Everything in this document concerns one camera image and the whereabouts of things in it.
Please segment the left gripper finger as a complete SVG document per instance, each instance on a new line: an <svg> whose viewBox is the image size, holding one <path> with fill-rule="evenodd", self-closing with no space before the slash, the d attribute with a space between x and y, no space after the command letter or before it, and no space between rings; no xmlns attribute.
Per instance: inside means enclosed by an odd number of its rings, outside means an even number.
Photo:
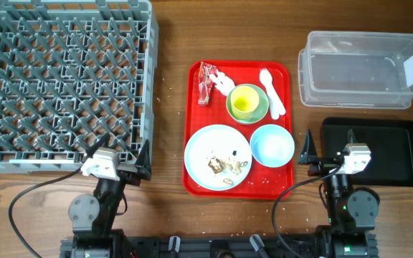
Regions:
<svg viewBox="0 0 413 258"><path fill-rule="evenodd" d="M150 141L146 140L135 162L137 172L151 171Z"/></svg>
<svg viewBox="0 0 413 258"><path fill-rule="evenodd" d="M91 158L93 154L98 150L98 148L108 148L110 140L110 134L105 133L100 137L100 139L91 145L89 149L85 152L84 156L82 157L83 160L86 160L87 158Z"/></svg>

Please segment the light blue bowl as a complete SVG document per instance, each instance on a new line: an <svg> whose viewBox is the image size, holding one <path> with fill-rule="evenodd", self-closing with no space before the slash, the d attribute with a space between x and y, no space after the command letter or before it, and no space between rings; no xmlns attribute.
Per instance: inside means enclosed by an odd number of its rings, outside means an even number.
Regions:
<svg viewBox="0 0 413 258"><path fill-rule="evenodd" d="M250 138L253 158L268 168L288 164L295 152L295 141L283 127L275 124L260 126Z"/></svg>

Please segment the green bowl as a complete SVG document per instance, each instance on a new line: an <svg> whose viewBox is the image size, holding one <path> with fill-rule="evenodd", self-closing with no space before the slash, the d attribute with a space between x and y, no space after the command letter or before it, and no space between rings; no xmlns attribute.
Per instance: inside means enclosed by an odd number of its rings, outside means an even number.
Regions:
<svg viewBox="0 0 413 258"><path fill-rule="evenodd" d="M237 118L232 110L232 92L229 93L229 95L227 96L226 99L226 106L227 106L227 111L229 113L229 115L232 117L233 120L235 120L236 122L243 124L243 125L250 125L253 123L257 123L259 121L261 121L261 119L263 119L268 110L269 110L269 101L268 101L268 97L265 93L265 91L256 86L256 85L252 85L252 84L242 84L242 86L248 86L251 87L253 90L255 90L259 96L260 102L259 105L257 106L256 110L251 114L251 116L249 118Z"/></svg>

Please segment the light blue plate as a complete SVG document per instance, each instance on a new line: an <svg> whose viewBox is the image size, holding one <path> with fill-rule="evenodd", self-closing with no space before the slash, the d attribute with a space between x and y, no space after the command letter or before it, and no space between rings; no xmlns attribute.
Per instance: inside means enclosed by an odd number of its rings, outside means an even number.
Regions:
<svg viewBox="0 0 413 258"><path fill-rule="evenodd" d="M207 158L212 153L237 151L238 158L249 164L242 175L233 176L234 185L222 182L222 175L214 176L208 167ZM210 191L226 191L240 185L252 167L252 152L248 140L238 130L227 125L208 125L196 131L188 140L184 150L184 167L190 178L199 186Z"/></svg>

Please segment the yellow plastic cup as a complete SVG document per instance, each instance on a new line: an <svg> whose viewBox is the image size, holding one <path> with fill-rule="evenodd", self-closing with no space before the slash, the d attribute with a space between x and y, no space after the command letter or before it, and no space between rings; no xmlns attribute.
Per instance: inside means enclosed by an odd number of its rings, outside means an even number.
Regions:
<svg viewBox="0 0 413 258"><path fill-rule="evenodd" d="M237 118L249 118L259 105L255 90L248 86L237 86L232 91L232 112Z"/></svg>

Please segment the white plastic fork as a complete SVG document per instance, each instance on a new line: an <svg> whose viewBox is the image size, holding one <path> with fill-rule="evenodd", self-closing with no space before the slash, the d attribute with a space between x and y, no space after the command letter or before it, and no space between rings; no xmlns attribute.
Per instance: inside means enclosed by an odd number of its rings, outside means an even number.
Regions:
<svg viewBox="0 0 413 258"><path fill-rule="evenodd" d="M267 94L270 93L272 95L273 100L275 101L277 109L280 113L280 116L283 116L286 113L286 109L273 86L272 75L267 69L263 68L260 70L259 78L260 82L265 86Z"/></svg>

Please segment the red snack wrapper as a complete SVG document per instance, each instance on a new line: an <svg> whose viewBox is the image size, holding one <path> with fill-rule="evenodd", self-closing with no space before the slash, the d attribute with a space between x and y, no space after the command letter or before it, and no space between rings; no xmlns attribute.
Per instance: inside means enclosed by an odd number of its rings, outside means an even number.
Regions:
<svg viewBox="0 0 413 258"><path fill-rule="evenodd" d="M200 106L206 106L209 103L209 96L213 87L213 82L210 75L216 75L218 72L217 66L201 62L199 68L199 99Z"/></svg>

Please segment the white napkin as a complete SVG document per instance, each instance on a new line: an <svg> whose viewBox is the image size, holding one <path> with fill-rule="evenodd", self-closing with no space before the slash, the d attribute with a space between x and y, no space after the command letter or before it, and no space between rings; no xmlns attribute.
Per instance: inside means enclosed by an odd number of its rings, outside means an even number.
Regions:
<svg viewBox="0 0 413 258"><path fill-rule="evenodd" d="M228 96L228 94L235 88L234 81L223 72L217 71L216 74L210 74L209 79L224 96Z"/></svg>

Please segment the white plastic spoon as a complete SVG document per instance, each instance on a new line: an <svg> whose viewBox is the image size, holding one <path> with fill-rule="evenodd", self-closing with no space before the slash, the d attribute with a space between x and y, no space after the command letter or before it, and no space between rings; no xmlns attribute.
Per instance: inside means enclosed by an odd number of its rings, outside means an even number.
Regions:
<svg viewBox="0 0 413 258"><path fill-rule="evenodd" d="M280 117L280 113L277 109L275 101L270 93L267 94L267 97L269 101L270 116L273 120L277 120Z"/></svg>

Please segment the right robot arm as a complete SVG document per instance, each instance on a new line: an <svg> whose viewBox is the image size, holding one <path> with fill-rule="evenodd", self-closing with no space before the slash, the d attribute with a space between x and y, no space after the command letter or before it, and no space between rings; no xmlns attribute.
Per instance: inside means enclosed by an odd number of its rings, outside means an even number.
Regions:
<svg viewBox="0 0 413 258"><path fill-rule="evenodd" d="M377 257L375 229L379 211L379 195L367 187L355 188L351 177L365 170L371 161L367 144L357 143L353 131L348 132L350 142L333 157L320 158L310 131L298 163L308 165L308 175L321 181L323 205L329 224L317 226L314 257Z"/></svg>

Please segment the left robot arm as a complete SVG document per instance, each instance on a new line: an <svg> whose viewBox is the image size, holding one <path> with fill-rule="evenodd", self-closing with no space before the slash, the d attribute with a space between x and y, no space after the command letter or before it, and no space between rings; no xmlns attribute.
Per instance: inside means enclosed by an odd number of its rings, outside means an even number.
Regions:
<svg viewBox="0 0 413 258"><path fill-rule="evenodd" d="M118 152L108 147L110 135L103 135L85 153L80 171L98 178L92 194L76 197L68 215L73 239L63 242L61 257L136 257L137 251L122 229L114 229L118 207L127 185L139 186L151 180L151 144L146 140L135 163L122 164Z"/></svg>

